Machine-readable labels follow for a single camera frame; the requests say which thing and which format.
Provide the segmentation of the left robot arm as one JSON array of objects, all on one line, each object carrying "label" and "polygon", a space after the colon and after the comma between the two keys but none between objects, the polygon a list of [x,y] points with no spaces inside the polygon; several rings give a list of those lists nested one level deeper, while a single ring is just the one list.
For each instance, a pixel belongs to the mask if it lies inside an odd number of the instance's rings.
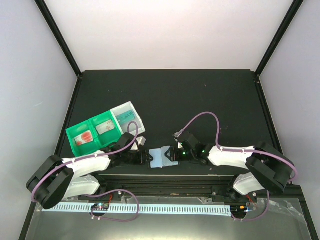
[{"label": "left robot arm", "polygon": [[154,158],[144,147],[146,139],[124,133],[117,142],[89,155],[75,158],[60,158],[52,155],[27,181],[26,188],[32,201],[45,210],[51,209],[62,200],[92,195],[103,199],[108,188],[94,174],[122,165],[148,165]]}]

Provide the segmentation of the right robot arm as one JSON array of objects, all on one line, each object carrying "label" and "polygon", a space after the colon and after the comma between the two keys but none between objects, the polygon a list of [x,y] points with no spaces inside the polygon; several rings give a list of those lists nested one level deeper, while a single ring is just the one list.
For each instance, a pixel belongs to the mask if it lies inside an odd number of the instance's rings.
[{"label": "right robot arm", "polygon": [[244,202],[249,194],[266,190],[282,194],[296,175],[294,164],[267,143],[249,147],[225,147],[203,144],[190,132],[176,138],[177,145],[164,151],[170,162],[183,162],[215,167],[229,166],[247,170],[236,174],[229,185],[214,189],[213,193],[226,202]]}]

